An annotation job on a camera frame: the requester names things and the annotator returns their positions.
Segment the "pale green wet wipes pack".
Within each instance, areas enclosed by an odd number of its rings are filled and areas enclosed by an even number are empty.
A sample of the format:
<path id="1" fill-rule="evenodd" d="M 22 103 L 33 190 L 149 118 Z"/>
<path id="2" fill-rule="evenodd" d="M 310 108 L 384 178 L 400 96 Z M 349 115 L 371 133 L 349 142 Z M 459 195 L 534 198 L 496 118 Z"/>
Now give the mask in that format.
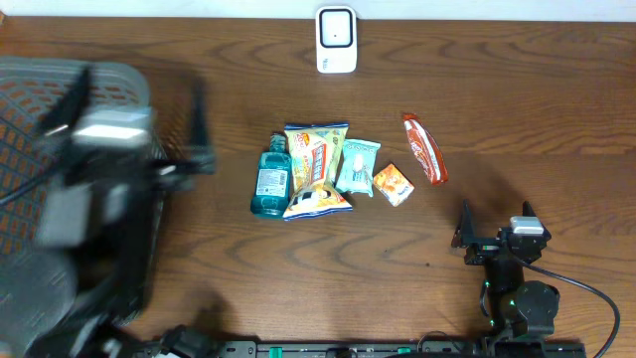
<path id="1" fill-rule="evenodd" d="M 373 197 L 373 170 L 380 148 L 378 142 L 346 139 L 343 147 L 344 162 L 336 182 L 336 190 L 340 193 L 363 193 Z"/>

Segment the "red orange snack stick packet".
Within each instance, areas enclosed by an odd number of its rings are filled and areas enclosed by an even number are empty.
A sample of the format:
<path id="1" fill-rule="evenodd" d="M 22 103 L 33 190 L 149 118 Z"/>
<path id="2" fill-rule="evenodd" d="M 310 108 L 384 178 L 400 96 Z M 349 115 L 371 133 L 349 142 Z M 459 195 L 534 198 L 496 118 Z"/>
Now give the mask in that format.
<path id="1" fill-rule="evenodd" d="M 409 147 L 422 167 L 428 181 L 432 185 L 440 185 L 447 182 L 449 178 L 448 171 L 435 139 L 421 124 L 416 114 L 404 113 L 402 121 Z"/>

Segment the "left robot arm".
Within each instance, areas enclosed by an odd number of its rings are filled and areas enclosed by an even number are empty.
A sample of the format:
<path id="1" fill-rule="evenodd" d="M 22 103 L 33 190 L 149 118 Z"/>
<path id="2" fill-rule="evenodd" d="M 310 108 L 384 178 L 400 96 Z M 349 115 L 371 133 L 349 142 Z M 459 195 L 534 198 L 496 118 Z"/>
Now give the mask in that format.
<path id="1" fill-rule="evenodd" d="M 186 153 L 170 157 L 140 104 L 97 104 L 85 67 L 37 124 L 35 145 L 53 159 L 2 195 L 33 205 L 29 247 L 1 260 L 5 357 L 145 357 L 161 343 L 121 327 L 145 306 L 168 194 L 215 170 L 206 87 L 195 81 Z"/>

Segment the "yellow chips bag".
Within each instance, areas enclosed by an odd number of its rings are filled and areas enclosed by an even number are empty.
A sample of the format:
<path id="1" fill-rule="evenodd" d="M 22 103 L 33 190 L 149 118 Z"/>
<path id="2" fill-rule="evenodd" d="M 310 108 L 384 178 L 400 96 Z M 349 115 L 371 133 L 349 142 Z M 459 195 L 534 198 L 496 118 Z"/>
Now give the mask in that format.
<path id="1" fill-rule="evenodd" d="M 285 125 L 293 184 L 285 221 L 353 210 L 334 185 L 348 129 L 347 122 Z"/>

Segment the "small orange snack box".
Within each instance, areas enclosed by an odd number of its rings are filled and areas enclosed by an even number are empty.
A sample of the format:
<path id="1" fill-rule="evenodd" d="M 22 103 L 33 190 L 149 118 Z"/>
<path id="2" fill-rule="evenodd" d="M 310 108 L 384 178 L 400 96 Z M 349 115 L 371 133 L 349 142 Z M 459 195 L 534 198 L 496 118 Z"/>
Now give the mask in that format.
<path id="1" fill-rule="evenodd" d="M 414 190 L 410 181 L 393 164 L 374 176 L 374 185 L 394 207 L 402 204 Z"/>

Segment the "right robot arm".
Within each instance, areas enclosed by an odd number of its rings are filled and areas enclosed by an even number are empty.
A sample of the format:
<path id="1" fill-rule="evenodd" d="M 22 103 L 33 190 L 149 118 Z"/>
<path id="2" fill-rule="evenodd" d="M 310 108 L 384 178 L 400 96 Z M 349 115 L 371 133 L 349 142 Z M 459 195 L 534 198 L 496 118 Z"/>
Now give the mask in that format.
<path id="1" fill-rule="evenodd" d="M 524 267 L 538 260 L 552 238 L 529 202 L 520 216 L 494 237 L 476 233 L 467 201 L 451 246 L 466 251 L 464 262 L 485 270 L 480 293 L 482 313 L 491 320 L 491 332 L 479 340 L 486 356 L 544 356 L 545 339 L 555 332 L 560 295 L 538 280 L 526 280 Z"/>

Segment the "teal mouthwash bottle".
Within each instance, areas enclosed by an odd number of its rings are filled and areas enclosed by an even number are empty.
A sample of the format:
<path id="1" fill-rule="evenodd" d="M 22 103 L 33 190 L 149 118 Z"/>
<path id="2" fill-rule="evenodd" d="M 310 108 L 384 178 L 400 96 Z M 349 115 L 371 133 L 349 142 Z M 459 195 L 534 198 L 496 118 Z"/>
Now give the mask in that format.
<path id="1" fill-rule="evenodd" d="M 284 134 L 273 133 L 269 148 L 260 155 L 250 202 L 250 210 L 256 216 L 281 219 L 289 205 L 292 162 L 286 144 Z"/>

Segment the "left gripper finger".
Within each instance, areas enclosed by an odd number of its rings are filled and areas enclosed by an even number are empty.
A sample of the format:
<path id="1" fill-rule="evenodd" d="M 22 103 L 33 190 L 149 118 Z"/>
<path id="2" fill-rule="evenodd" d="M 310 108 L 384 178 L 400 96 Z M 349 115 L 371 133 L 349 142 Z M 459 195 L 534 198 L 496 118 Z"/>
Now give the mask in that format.
<path id="1" fill-rule="evenodd" d="M 89 105 L 91 82 L 92 67 L 84 67 L 70 89 L 38 124 L 40 136 L 53 137 L 73 131 Z"/>
<path id="2" fill-rule="evenodd" d="M 208 138 L 205 88 L 196 83 L 192 94 L 189 146 L 193 159 L 209 159 L 212 156 Z"/>

